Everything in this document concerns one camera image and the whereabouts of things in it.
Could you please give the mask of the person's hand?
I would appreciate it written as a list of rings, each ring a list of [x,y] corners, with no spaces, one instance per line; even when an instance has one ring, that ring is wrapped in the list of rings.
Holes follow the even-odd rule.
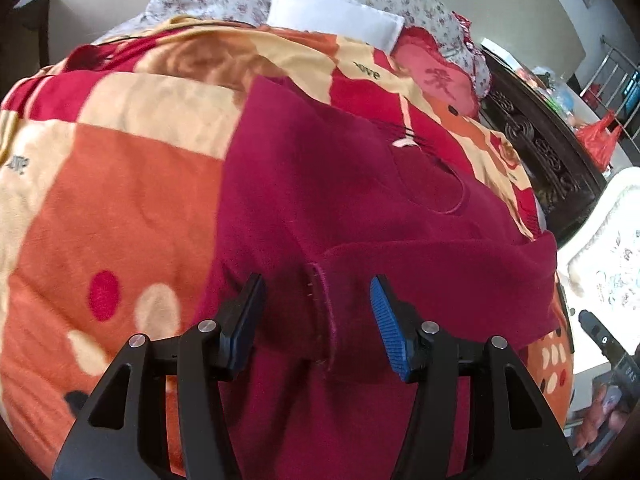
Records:
[[[607,422],[608,426],[618,434],[629,418],[628,413],[606,408],[604,398],[606,390],[599,391],[586,411],[582,424],[576,430],[575,448],[581,450],[597,439],[600,427]]]

